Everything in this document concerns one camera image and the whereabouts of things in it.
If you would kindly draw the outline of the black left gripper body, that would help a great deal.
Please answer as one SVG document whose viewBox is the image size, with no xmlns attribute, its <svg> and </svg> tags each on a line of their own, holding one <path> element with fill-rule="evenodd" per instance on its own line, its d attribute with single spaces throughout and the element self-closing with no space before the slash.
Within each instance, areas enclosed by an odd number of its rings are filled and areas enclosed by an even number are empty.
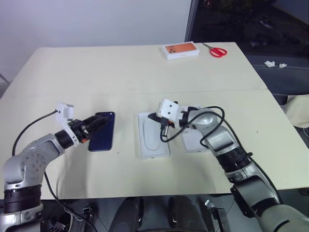
<svg viewBox="0 0 309 232">
<path fill-rule="evenodd" d="M 85 119 L 83 121 L 75 119 L 71 122 L 69 122 L 69 127 L 77 137 L 78 141 L 80 143 L 85 143 L 87 140 L 89 140 L 90 132 L 88 129 L 88 124 L 90 120 Z"/>
</svg>

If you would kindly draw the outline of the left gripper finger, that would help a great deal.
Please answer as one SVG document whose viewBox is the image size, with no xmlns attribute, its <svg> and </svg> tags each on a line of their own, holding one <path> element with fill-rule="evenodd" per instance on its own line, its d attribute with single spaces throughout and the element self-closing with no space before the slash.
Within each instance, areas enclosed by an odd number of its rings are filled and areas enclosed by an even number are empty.
<svg viewBox="0 0 309 232">
<path fill-rule="evenodd" d="M 106 124 L 107 123 L 93 123 L 93 124 L 87 125 L 86 130 L 88 132 L 88 137 L 92 137 L 95 132 L 104 128 L 106 126 Z"/>
<path fill-rule="evenodd" d="M 84 120 L 85 127 L 101 127 L 109 121 L 106 116 L 91 116 Z"/>
</svg>

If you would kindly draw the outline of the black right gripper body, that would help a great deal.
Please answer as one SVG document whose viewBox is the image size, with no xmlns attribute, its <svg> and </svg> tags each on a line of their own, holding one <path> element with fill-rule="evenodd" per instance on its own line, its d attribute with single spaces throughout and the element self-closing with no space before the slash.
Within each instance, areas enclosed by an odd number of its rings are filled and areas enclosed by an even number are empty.
<svg viewBox="0 0 309 232">
<path fill-rule="evenodd" d="M 161 118 L 160 119 L 160 141 L 163 143 L 168 143 L 169 141 L 172 141 L 175 137 L 172 136 L 171 138 L 168 139 L 168 131 L 169 127 L 175 128 L 175 125 L 173 122 L 168 120 L 167 118 Z"/>
</svg>

